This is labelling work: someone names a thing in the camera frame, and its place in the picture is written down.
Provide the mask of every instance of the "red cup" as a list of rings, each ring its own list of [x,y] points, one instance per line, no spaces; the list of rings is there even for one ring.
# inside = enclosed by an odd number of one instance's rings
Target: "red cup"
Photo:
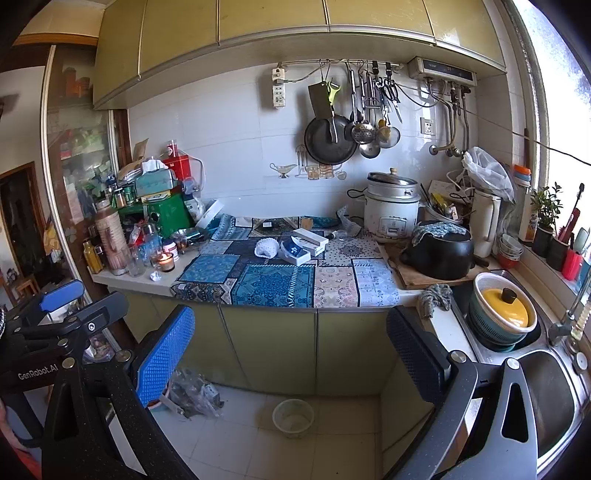
[[[567,280],[574,280],[579,275],[583,265],[583,256],[570,249],[566,252],[566,260],[562,267],[562,275]]]

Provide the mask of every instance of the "blue gripper pad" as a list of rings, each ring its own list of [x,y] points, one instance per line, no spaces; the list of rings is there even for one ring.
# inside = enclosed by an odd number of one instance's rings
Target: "blue gripper pad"
[[[161,327],[153,332],[155,345],[145,354],[137,370],[137,386],[135,388],[142,405],[156,400],[164,390],[170,375],[177,368],[178,361],[184,354],[195,331],[195,315],[186,306],[178,306],[164,321]],[[153,337],[146,337],[151,343]]]

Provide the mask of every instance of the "doorway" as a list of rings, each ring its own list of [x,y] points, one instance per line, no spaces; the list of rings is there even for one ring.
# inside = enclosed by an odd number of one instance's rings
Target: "doorway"
[[[22,278],[33,275],[43,288],[63,279],[43,247],[45,221],[33,162],[0,175],[0,213],[12,256]]]

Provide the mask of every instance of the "white tiled floor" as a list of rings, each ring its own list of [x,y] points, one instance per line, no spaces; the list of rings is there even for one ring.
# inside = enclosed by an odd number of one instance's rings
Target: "white tiled floor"
[[[378,397],[310,397],[314,424],[302,439],[273,425],[287,397],[219,387],[219,419],[153,411],[170,443],[200,480],[376,480],[381,478]],[[111,431],[126,464],[141,470],[116,419]]]

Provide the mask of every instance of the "wall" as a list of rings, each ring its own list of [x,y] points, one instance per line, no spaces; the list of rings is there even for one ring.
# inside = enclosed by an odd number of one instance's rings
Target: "wall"
[[[313,62],[289,65],[287,77],[302,78],[317,66]],[[445,153],[432,156],[428,151],[434,141],[439,145],[446,142],[444,106],[422,108],[400,93],[403,124],[400,125],[395,113],[391,114],[393,126],[402,133],[398,145],[382,150],[373,160],[365,159],[357,152],[342,166],[347,172],[344,181],[298,178],[297,168],[291,171],[289,178],[280,179],[269,164],[298,163],[296,147],[303,143],[304,130],[314,116],[307,87],[321,81],[321,77],[317,72],[302,82],[288,83],[287,106],[274,109],[271,99],[273,67],[267,65],[224,73],[140,103],[129,110],[132,145],[149,137],[147,155],[158,156],[168,140],[176,139],[184,151],[205,164],[204,197],[223,199],[224,212],[260,218],[334,215],[339,206],[350,201],[347,189],[363,189],[370,171],[387,172],[390,167],[395,167],[398,174],[421,181],[428,187],[432,179],[444,180],[446,172],[460,168],[458,158],[448,158]],[[344,64],[333,65],[329,77],[343,86],[337,95],[335,111],[348,117],[351,100]],[[395,80],[415,89],[419,87],[417,81],[404,74],[395,74]],[[433,102],[416,90],[406,91],[421,103]],[[468,101],[468,108],[476,112],[474,93],[468,96]],[[421,116],[435,118],[436,137],[420,133]],[[478,143],[477,122],[472,115],[469,120],[470,143],[475,145]],[[456,145],[461,146],[462,126],[458,132]],[[355,212],[362,212],[362,201],[350,203],[356,206],[353,207]]]
[[[68,33],[98,37],[105,5],[85,0],[53,0],[35,15],[21,35]]]
[[[49,205],[43,180],[39,124],[44,70],[44,67],[30,67],[0,73],[0,98],[18,95],[16,101],[11,102],[11,111],[5,110],[0,119],[0,173],[34,161],[41,207],[47,218]],[[0,268],[6,273],[9,268],[15,268],[15,263],[6,226],[2,224],[0,228]]]

